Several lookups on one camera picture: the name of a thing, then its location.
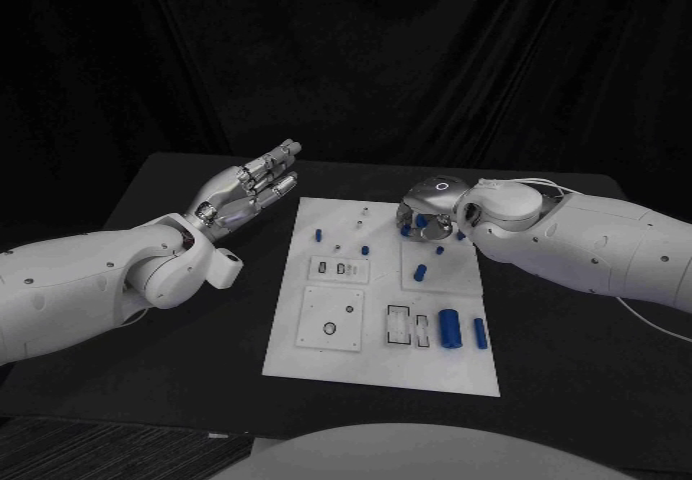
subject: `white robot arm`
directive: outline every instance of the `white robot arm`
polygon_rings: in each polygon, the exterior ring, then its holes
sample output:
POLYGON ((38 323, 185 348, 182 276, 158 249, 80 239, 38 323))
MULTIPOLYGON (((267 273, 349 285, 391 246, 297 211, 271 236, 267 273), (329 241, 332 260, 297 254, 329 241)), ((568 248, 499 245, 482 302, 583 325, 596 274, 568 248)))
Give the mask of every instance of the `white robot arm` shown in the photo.
POLYGON ((220 289, 231 287, 243 261, 214 242, 296 186, 296 173, 283 173, 300 149, 287 140, 245 166, 224 170, 185 215, 0 255, 0 365, 75 345, 145 309, 176 307, 205 280, 220 289))
POLYGON ((442 239, 453 222, 482 253, 589 293, 646 300, 692 313, 692 225, 612 198, 564 193, 544 179, 482 179, 472 188, 447 176, 408 192, 397 225, 442 239), (527 184, 554 186, 550 197, 527 184), (411 228, 423 215, 424 227, 411 228))

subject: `gray floor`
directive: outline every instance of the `gray floor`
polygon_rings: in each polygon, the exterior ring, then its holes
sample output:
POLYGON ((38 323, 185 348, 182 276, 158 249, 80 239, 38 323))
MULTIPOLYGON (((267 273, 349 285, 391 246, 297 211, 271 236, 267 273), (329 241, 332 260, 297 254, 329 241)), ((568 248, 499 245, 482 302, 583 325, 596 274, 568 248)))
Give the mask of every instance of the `gray floor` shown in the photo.
MULTIPOLYGON (((207 480, 277 442, 137 426, 10 420, 0 427, 3 480, 207 480)), ((642 480, 692 474, 620 469, 642 480)))

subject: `blue cylindrical block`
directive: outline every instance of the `blue cylindrical block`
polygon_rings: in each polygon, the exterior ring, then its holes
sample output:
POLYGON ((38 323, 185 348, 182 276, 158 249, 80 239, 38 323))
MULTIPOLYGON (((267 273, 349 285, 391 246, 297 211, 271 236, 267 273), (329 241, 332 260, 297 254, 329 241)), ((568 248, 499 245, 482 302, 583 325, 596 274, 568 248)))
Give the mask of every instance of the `blue cylindrical block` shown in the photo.
POLYGON ((476 339, 479 340, 479 348, 482 350, 488 349, 488 339, 486 339, 486 327, 483 326, 483 319, 473 319, 473 326, 476 328, 476 339))
POLYGON ((426 265, 418 265, 414 273, 414 280, 417 282, 423 282, 423 277, 426 276, 426 272, 429 271, 429 267, 426 265))
POLYGON ((418 228, 423 228, 423 227, 429 226, 429 221, 426 220, 426 217, 423 215, 417 215, 417 217, 416 217, 416 226, 418 228))
POLYGON ((459 313, 456 310, 440 310, 440 333, 444 348, 462 347, 462 330, 459 327, 459 313))

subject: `table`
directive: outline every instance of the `table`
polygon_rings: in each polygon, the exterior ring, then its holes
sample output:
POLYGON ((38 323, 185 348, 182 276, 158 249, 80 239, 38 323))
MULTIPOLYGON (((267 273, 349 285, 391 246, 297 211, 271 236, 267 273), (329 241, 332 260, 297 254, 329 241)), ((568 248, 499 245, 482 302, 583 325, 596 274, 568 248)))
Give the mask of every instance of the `table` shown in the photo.
MULTIPOLYGON (((156 154, 104 230, 183 212, 207 180, 248 159, 156 154)), ((0 415, 134 423, 289 439, 356 424, 427 423, 502 433, 616 467, 692 471, 692 355, 619 302, 568 290, 479 254, 501 398, 264 377, 299 197, 398 202, 434 173, 548 177, 625 198, 604 175, 299 161, 299 186, 218 246, 244 260, 234 287, 205 284, 178 308, 19 362, 0 415)), ((682 312, 632 302, 692 335, 682 312)))

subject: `black tabletop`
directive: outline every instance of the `black tabletop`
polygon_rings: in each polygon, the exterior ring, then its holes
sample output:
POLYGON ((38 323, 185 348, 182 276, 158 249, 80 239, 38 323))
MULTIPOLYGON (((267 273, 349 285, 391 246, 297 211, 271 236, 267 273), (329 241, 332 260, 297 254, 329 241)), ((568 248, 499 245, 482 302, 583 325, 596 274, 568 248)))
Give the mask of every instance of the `black tabletop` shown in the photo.
MULTIPOLYGON (((207 180, 248 159, 156 154, 104 230, 182 213, 207 180)), ((617 467, 692 472, 692 345, 610 297, 568 290, 479 253, 501 398, 263 376, 299 198, 398 203, 434 173, 547 177, 625 199, 604 175, 299 161, 299 186, 218 243, 244 260, 235 285, 19 362, 0 415, 137 423, 287 439, 364 423, 457 425, 532 440, 617 467)), ((692 335, 689 316, 632 302, 692 335)))

